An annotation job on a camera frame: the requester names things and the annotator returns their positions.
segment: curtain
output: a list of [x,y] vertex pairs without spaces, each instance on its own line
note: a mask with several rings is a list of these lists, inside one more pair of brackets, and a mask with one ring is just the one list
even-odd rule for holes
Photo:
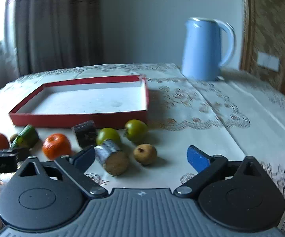
[[6,0],[3,50],[10,81],[102,64],[99,0]]

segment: blue gripper pad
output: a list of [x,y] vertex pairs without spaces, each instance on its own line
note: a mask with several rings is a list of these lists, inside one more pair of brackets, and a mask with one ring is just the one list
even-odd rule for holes
[[201,154],[201,151],[195,146],[190,146],[187,149],[187,161],[190,165],[200,173],[210,165],[210,159]]
[[89,201],[74,221],[56,230],[28,233],[10,227],[0,237],[284,237],[271,228],[240,233],[212,222],[192,199],[170,189],[114,189],[103,199]]

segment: table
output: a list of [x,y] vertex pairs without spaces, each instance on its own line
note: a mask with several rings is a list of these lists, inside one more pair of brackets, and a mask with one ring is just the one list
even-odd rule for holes
[[[115,187],[174,190],[197,173],[186,160],[188,146],[195,145],[229,160],[255,156],[285,197],[285,96],[246,72],[223,70],[223,80],[200,82],[186,79],[174,64],[114,64],[27,75],[0,90],[0,132],[9,137],[21,130],[12,125],[8,112],[43,83],[129,74],[147,78],[149,133],[144,142],[155,145],[159,158],[151,166],[131,158],[129,170],[118,177],[95,162],[86,172],[93,180],[108,191]],[[42,140],[56,132],[69,138],[73,150],[81,150],[70,129],[38,129]],[[122,137],[122,141],[125,151],[134,149],[128,140]],[[32,153],[47,160],[40,146]],[[0,175],[0,181],[10,177]],[[279,228],[285,232],[285,213]]]

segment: blue pitcher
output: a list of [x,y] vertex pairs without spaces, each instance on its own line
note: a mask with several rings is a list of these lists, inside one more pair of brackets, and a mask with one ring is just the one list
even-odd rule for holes
[[[219,20],[189,18],[184,48],[182,74],[201,81],[214,81],[235,51],[234,29]],[[229,48],[221,59],[221,31],[226,31]]]

